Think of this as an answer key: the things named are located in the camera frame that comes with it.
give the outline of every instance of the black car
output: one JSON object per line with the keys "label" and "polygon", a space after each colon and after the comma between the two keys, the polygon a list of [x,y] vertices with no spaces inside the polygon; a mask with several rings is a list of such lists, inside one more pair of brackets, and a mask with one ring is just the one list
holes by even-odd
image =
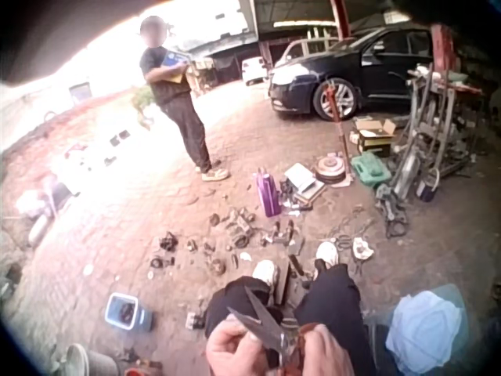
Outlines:
{"label": "black car", "polygon": [[293,60],[272,71],[269,96],[275,111],[330,120],[324,93],[336,85],[340,115],[350,118],[367,101],[410,99],[407,71],[433,60],[431,34],[416,26],[382,27],[329,51]]}

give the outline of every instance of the black trousers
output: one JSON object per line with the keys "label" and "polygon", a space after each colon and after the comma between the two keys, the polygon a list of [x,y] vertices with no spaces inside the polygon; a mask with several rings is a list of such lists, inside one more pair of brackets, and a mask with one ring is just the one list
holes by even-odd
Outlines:
{"label": "black trousers", "polygon": [[[228,315],[228,307],[257,319],[244,286],[248,286],[256,296],[267,304],[269,287],[262,280],[241,277],[217,291],[207,307],[205,336]],[[274,309],[270,313],[281,321],[281,314]],[[369,339],[363,326],[360,312],[360,293],[355,282],[348,275],[345,264],[333,266],[320,273],[312,283],[309,293],[294,311],[299,325],[310,323],[325,324],[339,344],[348,352],[357,375],[374,375],[376,367],[369,347]]]}
{"label": "black trousers", "polygon": [[178,125],[186,151],[202,173],[211,169],[211,159],[205,144],[204,123],[193,107],[191,95],[183,93],[160,106],[160,109]]}

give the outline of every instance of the person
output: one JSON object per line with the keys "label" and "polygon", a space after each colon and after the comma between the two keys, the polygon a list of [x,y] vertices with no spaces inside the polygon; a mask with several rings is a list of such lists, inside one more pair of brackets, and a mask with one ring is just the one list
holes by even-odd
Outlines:
{"label": "person", "polygon": [[[204,123],[193,107],[191,88],[186,80],[189,64],[180,62],[174,66],[162,65],[168,51],[163,47],[167,38],[166,23],[158,16],[149,16],[141,23],[140,34],[148,46],[142,54],[139,66],[146,82],[150,84],[158,107],[179,127],[189,157],[201,172],[202,180],[214,182],[229,177],[224,168],[213,169],[205,143]],[[182,76],[181,81],[175,78]]]}
{"label": "person", "polygon": [[[309,293],[294,310],[297,323],[311,324],[305,333],[303,375],[375,375],[376,366],[363,326],[360,293],[340,264],[337,250],[319,249],[318,259],[327,270],[318,273]],[[217,291],[206,312],[206,355],[214,376],[261,376],[278,365],[275,352],[262,343],[233,316],[228,307],[257,319],[244,287],[267,304],[276,282],[276,267],[270,260],[258,263],[252,277],[244,276]],[[281,313],[268,308],[280,322]]]}

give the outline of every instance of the white car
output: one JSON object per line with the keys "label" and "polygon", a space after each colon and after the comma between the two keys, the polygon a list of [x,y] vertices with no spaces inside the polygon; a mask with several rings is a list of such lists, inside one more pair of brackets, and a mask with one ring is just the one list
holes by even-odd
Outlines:
{"label": "white car", "polygon": [[248,86],[252,81],[262,80],[267,77],[268,69],[262,57],[253,57],[242,62],[242,80],[245,85]]}

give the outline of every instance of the side mirror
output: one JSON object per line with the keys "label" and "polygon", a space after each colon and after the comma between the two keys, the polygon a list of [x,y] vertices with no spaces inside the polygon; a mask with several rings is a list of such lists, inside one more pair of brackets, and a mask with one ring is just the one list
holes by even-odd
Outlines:
{"label": "side mirror", "polygon": [[376,43],[376,44],[373,46],[373,52],[374,52],[375,54],[378,54],[378,53],[384,52],[384,44],[383,44],[383,42],[378,42],[378,43]]}

